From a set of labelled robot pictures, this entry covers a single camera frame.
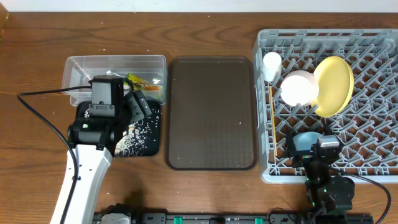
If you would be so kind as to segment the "clear plastic bin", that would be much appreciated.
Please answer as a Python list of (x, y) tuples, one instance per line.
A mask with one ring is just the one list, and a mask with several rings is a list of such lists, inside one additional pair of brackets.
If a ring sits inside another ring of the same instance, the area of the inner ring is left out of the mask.
[(159, 91), (142, 91), (148, 100), (166, 104), (167, 63), (163, 55), (86, 55), (67, 58), (63, 73), (63, 88), (86, 86), (98, 75), (110, 70), (121, 77), (127, 73), (160, 85)]

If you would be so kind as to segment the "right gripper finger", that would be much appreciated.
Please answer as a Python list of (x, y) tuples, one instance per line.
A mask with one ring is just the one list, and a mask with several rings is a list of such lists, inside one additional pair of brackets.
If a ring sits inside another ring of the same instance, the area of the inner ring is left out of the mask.
[(284, 157), (294, 157), (296, 153), (296, 147), (294, 144), (294, 137), (292, 135), (292, 130), (288, 129), (285, 134), (285, 149), (284, 149)]
[(338, 136), (329, 128), (326, 120), (323, 120), (323, 147), (337, 147), (342, 149), (344, 143), (338, 138)]

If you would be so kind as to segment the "green snack wrapper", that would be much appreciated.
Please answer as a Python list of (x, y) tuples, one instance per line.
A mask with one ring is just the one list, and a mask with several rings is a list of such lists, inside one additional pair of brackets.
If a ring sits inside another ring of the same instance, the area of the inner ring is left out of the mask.
[(149, 81), (139, 78), (132, 73), (127, 73), (126, 78), (134, 85), (135, 90), (159, 91), (162, 89), (160, 85), (150, 83)]

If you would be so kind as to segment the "spilled rice pile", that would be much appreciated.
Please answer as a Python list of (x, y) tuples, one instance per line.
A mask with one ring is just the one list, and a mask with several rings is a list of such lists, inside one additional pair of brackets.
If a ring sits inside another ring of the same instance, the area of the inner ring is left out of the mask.
[(95, 161), (105, 160), (111, 162), (114, 156), (142, 156), (142, 153), (148, 149), (144, 145), (144, 141), (148, 140), (148, 137), (144, 137), (144, 134), (149, 134), (149, 131), (143, 129), (143, 132), (140, 132), (136, 124), (134, 124), (134, 130), (129, 131), (131, 125), (131, 113), (129, 110), (122, 110), (116, 117), (100, 117), (96, 121), (100, 130), (106, 130), (103, 134), (105, 137), (109, 137), (109, 141), (113, 139), (118, 142), (116, 147), (112, 146), (112, 150), (108, 150), (104, 146), (100, 149), (100, 147), (95, 145), (76, 144), (74, 149), (70, 149), (70, 157), (75, 156), (80, 161), (94, 159)]

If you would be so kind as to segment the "white cup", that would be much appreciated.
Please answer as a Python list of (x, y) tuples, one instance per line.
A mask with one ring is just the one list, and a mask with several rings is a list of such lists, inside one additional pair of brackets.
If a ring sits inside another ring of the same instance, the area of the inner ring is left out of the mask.
[(269, 52), (263, 56), (262, 74), (264, 80), (272, 82), (277, 74), (282, 71), (282, 58), (277, 52)]

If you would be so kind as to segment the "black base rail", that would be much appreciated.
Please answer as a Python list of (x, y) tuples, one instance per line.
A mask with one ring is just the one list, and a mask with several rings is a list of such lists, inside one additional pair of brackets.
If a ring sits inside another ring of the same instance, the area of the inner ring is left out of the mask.
[(143, 213), (125, 215), (122, 213), (97, 214), (92, 224), (101, 223), (131, 223), (131, 224), (287, 224), (287, 223), (373, 223), (373, 217), (355, 215), (348, 217), (320, 216), (313, 220), (303, 216), (285, 213), (270, 213), (268, 215), (187, 215), (165, 213)]

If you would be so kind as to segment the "wooden chopstick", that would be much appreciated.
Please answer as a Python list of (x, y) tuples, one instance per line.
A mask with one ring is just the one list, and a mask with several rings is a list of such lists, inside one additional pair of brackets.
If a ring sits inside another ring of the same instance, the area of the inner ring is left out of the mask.
[(273, 93), (272, 87), (269, 88), (269, 96), (270, 96), (270, 106), (271, 106), (271, 121), (272, 121), (272, 135), (274, 138), (274, 155), (277, 157), (277, 141), (276, 141), (276, 133), (275, 133), (275, 120), (274, 120), (274, 104), (273, 104)]

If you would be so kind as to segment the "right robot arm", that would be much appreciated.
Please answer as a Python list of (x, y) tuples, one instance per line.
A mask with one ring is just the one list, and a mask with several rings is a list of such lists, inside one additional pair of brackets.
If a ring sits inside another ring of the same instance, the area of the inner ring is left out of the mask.
[(348, 223), (346, 212), (353, 207), (355, 184), (348, 177), (330, 173), (330, 165), (340, 158), (343, 142), (328, 127), (304, 149), (294, 143), (292, 129), (285, 137), (284, 157), (292, 159), (293, 168), (305, 170), (307, 198), (313, 205), (297, 215), (295, 223)]

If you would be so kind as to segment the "yellow plate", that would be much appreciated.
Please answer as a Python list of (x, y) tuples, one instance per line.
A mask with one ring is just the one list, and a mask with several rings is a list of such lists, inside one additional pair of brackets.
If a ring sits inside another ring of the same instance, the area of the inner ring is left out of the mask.
[(311, 104), (317, 105), (315, 114), (328, 118), (341, 112), (353, 94), (354, 75), (346, 61), (337, 56), (324, 59), (313, 73), (319, 92)]

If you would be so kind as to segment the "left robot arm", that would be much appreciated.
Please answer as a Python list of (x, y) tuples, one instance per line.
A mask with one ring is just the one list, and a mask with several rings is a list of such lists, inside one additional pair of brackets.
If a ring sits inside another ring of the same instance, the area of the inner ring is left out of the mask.
[(67, 167), (52, 223), (91, 223), (101, 184), (129, 125), (151, 114), (126, 77), (96, 76), (91, 100), (76, 108), (67, 136)]

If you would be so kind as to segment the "light blue bowl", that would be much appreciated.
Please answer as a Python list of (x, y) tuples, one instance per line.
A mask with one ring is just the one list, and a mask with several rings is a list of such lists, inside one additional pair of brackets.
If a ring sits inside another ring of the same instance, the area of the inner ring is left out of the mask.
[(315, 144), (319, 137), (322, 137), (322, 134), (313, 131), (299, 133), (293, 137), (296, 150), (310, 150), (312, 144)]

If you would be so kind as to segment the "black waste tray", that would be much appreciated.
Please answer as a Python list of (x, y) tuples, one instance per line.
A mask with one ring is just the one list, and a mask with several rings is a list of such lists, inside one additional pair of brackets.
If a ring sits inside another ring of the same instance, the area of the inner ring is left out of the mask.
[[(153, 156), (159, 150), (159, 138), (160, 138), (160, 105), (156, 101), (147, 101), (152, 111), (152, 114), (140, 121), (130, 123), (129, 131), (134, 130), (134, 124), (143, 132), (143, 129), (149, 131), (149, 134), (144, 134), (144, 137), (148, 137), (148, 140), (144, 141), (144, 145), (148, 147), (142, 156)], [(95, 145), (101, 149), (102, 146), (108, 150), (112, 150), (112, 146), (116, 147), (118, 143), (115, 140), (110, 140), (109, 137), (105, 137), (103, 134), (106, 130), (100, 130), (98, 124), (89, 124), (88, 118), (88, 106), (91, 102), (84, 101), (80, 103), (76, 109), (76, 117), (74, 123), (68, 128), (68, 147), (74, 149), (76, 144), (89, 144)]]

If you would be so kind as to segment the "brown serving tray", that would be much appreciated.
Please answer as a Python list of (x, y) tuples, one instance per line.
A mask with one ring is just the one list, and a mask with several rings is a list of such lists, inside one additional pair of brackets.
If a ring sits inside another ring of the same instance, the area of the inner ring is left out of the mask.
[(173, 170), (249, 170), (257, 162), (251, 61), (242, 56), (173, 60), (165, 162)]

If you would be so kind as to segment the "grey dishwasher rack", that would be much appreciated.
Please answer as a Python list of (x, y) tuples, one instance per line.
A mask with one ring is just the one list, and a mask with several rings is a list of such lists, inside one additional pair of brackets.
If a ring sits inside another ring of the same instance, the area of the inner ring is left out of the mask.
[[(263, 56), (277, 52), (282, 71), (264, 80)], [(264, 29), (252, 50), (257, 103), (260, 178), (267, 184), (300, 184), (302, 168), (284, 157), (285, 134), (321, 133), (323, 120), (345, 146), (334, 168), (376, 182), (397, 182), (397, 31), (395, 29)], [(354, 73), (353, 95), (338, 114), (322, 118), (314, 106), (290, 106), (280, 97), (285, 75), (313, 72), (326, 58), (343, 58)], [(269, 88), (272, 87), (277, 157), (274, 155)]]

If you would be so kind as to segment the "pink bowl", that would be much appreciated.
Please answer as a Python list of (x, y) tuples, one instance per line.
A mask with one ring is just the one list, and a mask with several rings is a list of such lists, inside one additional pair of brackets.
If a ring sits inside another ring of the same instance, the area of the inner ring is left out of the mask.
[(309, 105), (319, 93), (318, 82), (314, 75), (303, 70), (289, 73), (280, 85), (282, 100), (290, 105)]

